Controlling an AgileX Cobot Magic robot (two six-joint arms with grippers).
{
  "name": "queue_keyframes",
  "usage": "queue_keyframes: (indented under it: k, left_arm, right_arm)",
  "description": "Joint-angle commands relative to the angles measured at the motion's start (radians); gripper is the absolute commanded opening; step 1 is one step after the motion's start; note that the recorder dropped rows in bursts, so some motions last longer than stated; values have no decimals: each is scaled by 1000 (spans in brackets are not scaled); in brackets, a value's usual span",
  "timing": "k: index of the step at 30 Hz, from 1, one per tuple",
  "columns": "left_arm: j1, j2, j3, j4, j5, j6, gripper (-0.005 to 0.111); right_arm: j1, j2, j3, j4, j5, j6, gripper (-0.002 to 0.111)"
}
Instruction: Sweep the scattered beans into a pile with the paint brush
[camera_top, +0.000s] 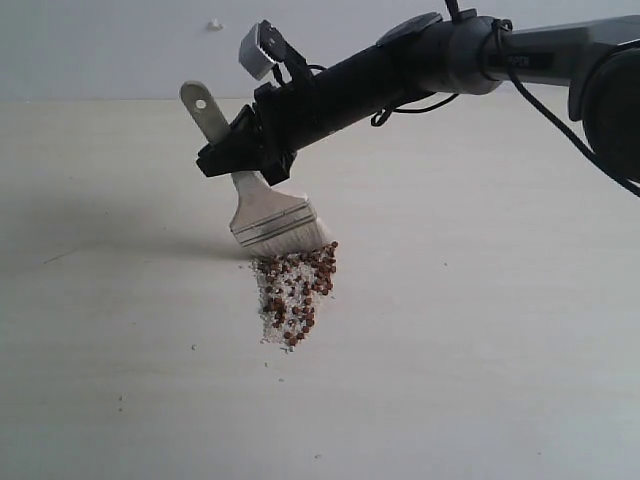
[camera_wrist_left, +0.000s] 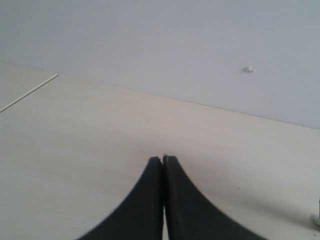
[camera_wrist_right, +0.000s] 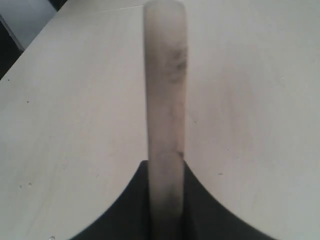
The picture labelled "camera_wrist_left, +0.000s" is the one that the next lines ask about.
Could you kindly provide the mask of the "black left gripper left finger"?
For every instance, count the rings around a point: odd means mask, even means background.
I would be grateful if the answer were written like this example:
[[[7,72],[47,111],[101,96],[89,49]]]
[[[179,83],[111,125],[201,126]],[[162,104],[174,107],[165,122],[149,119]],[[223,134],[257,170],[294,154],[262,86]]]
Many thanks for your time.
[[[161,240],[164,226],[163,164],[151,157],[119,206],[81,240]]]

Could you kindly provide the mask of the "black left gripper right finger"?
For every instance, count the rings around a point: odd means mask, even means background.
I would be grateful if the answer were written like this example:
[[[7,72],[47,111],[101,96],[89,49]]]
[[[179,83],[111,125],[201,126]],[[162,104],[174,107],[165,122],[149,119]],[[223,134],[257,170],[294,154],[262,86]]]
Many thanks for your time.
[[[170,240],[263,240],[228,217],[194,185],[173,155],[164,155],[164,208]]]

